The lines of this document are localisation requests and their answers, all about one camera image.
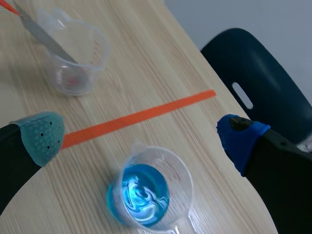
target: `orange stripe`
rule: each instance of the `orange stripe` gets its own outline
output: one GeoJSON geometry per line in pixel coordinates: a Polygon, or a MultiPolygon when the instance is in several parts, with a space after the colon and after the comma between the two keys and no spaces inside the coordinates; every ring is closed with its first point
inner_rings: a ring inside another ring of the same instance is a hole
{"type": "Polygon", "coordinates": [[[101,135],[111,133],[118,129],[145,121],[150,118],[154,118],[165,113],[174,111],[176,109],[203,101],[208,98],[216,96],[214,90],[207,90],[190,97],[185,97],[177,101],[169,102],[164,105],[152,107],[150,109],[140,111],[128,116],[116,118],[99,125],[91,126],[74,133],[66,134],[64,137],[63,149],[71,147],[73,145],[80,144],[82,142],[94,139],[101,135]]]}

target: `blue liquid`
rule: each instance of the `blue liquid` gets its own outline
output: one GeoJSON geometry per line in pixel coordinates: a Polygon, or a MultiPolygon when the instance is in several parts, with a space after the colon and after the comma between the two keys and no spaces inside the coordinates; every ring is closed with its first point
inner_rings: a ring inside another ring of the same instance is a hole
{"type": "MultiPolygon", "coordinates": [[[[169,190],[165,178],[154,167],[145,164],[133,165],[124,171],[122,196],[129,213],[145,227],[159,222],[169,206],[169,190]]],[[[114,208],[111,186],[107,202],[113,215],[121,221],[114,208]]]]}

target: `plastic measuring cup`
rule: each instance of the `plastic measuring cup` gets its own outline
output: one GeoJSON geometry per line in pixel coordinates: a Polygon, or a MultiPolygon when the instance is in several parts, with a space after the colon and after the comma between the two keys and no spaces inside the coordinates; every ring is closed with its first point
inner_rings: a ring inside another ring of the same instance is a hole
{"type": "Polygon", "coordinates": [[[107,192],[115,218],[157,234],[184,233],[177,224],[182,219],[191,228],[187,233],[196,233],[188,215],[192,199],[193,181],[183,161],[167,149],[141,143],[132,147],[132,157],[107,192]]]}
{"type": "Polygon", "coordinates": [[[48,51],[51,84],[67,95],[90,92],[109,55],[105,35],[58,8],[50,13],[37,9],[37,23],[74,59],[68,61],[48,51]]]}

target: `wood grain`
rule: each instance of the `wood grain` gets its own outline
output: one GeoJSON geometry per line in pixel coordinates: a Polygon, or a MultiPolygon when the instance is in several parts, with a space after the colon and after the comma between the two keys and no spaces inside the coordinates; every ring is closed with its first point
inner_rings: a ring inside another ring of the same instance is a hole
{"type": "Polygon", "coordinates": [[[245,114],[160,0],[33,0],[23,5],[32,14],[39,6],[59,7],[98,27],[111,54],[93,92],[65,97],[46,82],[43,46],[16,16],[2,11],[0,126],[51,110],[65,116],[69,132],[207,89],[217,97],[63,150],[7,206],[1,234],[143,233],[118,224],[105,207],[106,188],[137,139],[168,148],[186,163],[194,180],[191,218],[198,233],[276,233],[263,202],[228,160],[216,133],[223,115],[245,114]]]}

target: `clear plastic cup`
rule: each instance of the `clear plastic cup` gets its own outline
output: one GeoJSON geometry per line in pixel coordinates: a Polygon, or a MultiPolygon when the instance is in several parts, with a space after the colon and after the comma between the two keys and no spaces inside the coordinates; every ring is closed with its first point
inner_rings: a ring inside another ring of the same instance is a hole
{"type": "Polygon", "coordinates": [[[168,232],[175,234],[196,233],[188,215],[192,199],[193,181],[183,161],[167,149],[146,146],[141,143],[137,143],[132,147],[132,157],[127,161],[107,192],[108,207],[117,220],[127,226],[157,234],[168,232]],[[129,174],[128,171],[137,171],[133,169],[135,167],[139,170],[138,176],[129,176],[133,174],[129,174]],[[137,182],[136,186],[133,186],[133,178],[135,178],[134,184],[137,182]],[[156,190],[156,188],[151,185],[143,192],[141,187],[143,181],[153,179],[153,185],[161,190],[168,189],[168,193],[165,193],[169,195],[168,200],[164,198],[164,194],[161,194],[162,198],[158,197],[160,202],[165,202],[168,205],[166,209],[161,210],[153,202],[148,202],[147,206],[140,207],[143,204],[142,198],[144,201],[153,200],[153,196],[150,196],[149,192],[156,190]],[[132,192],[132,198],[128,196],[129,191],[132,192]],[[162,215],[156,220],[155,216],[157,215],[153,216],[153,214],[156,214],[155,211],[162,212],[162,215]],[[178,223],[181,220],[188,221],[188,231],[185,231],[185,228],[183,230],[179,228],[178,223]]]}
{"type": "Polygon", "coordinates": [[[78,96],[90,92],[109,55],[109,45],[97,28],[71,19],[58,8],[49,13],[37,9],[37,23],[74,60],[68,61],[48,51],[49,81],[66,95],[78,96]]]}

